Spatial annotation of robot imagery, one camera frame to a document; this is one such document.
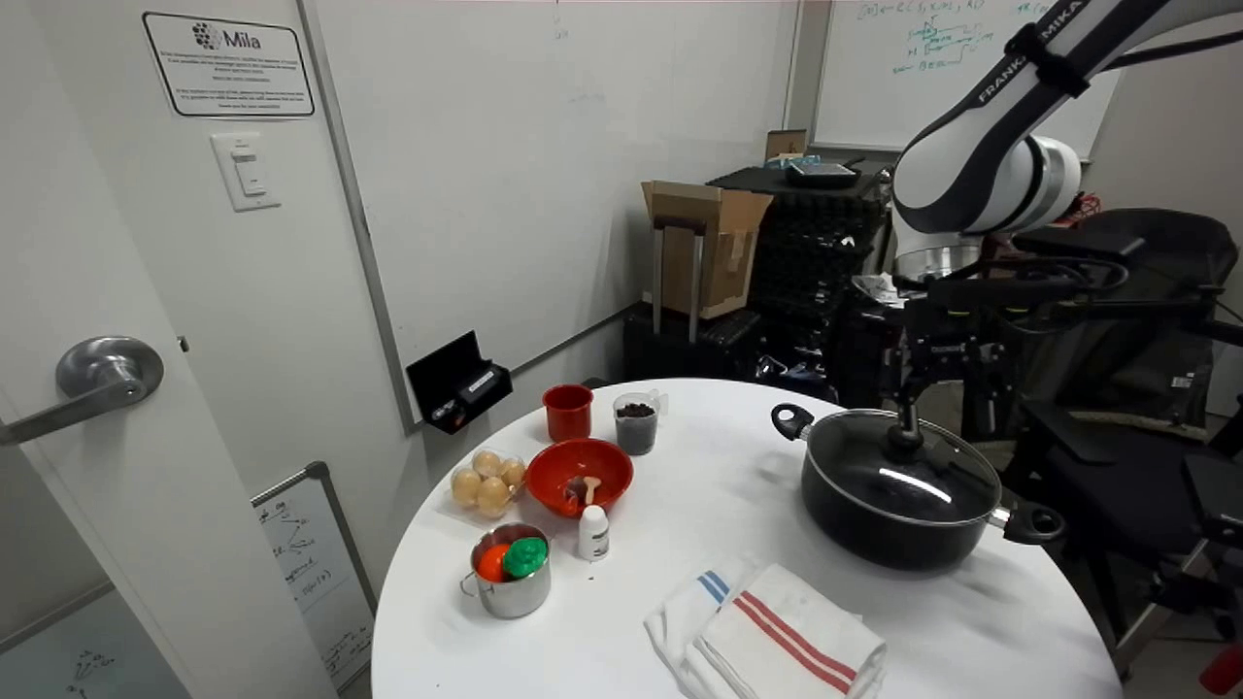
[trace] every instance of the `white door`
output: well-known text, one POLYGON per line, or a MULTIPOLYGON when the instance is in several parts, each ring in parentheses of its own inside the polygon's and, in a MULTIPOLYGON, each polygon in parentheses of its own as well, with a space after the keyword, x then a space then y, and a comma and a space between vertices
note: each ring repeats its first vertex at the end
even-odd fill
POLYGON ((189 696, 334 696, 42 47, 0 6, 0 424, 63 406, 54 362, 93 334, 145 340, 163 384, 0 465, 45 482, 189 696))

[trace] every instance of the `napkin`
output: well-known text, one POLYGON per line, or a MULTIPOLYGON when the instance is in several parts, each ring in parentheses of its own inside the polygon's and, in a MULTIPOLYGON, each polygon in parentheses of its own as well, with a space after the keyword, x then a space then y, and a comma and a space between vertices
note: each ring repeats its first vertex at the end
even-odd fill
POLYGON ((690 643, 744 699, 872 696, 884 643, 770 562, 690 643))
POLYGON ((727 699, 734 687, 709 668, 709 661, 690 648, 701 624, 730 606, 753 561, 730 561, 689 580, 648 623, 648 643, 668 665, 674 683, 694 699, 727 699))

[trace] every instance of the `red bowl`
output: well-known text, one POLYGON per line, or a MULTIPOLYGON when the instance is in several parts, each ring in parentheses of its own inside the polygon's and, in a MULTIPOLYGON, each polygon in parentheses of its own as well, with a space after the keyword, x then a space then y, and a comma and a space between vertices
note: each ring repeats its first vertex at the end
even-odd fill
POLYGON ((554 517, 582 517, 582 479, 598 479, 594 503, 608 510, 633 479, 633 461, 615 442, 572 441, 550 442, 529 461, 523 490, 554 517))

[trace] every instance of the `pot handle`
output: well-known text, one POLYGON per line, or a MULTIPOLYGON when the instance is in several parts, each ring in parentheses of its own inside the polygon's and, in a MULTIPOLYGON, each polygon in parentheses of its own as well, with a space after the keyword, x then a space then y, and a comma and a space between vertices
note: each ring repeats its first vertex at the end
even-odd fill
POLYGON ((1006 540, 1012 543, 1052 543, 1064 538, 1064 517, 1038 503, 1010 503, 1006 540))
POLYGON ((797 406, 771 406, 770 421, 783 441, 805 441, 806 424, 815 424, 815 417, 797 406))

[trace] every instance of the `door handle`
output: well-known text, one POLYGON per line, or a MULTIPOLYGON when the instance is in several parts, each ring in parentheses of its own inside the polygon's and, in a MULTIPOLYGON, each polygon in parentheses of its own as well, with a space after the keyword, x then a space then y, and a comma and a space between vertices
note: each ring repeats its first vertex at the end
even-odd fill
POLYGON ((105 411, 137 407, 160 389, 160 382, 160 353, 137 340, 99 334, 77 341, 54 364, 54 384, 71 400, 6 429, 0 424, 0 447, 32 442, 105 411))

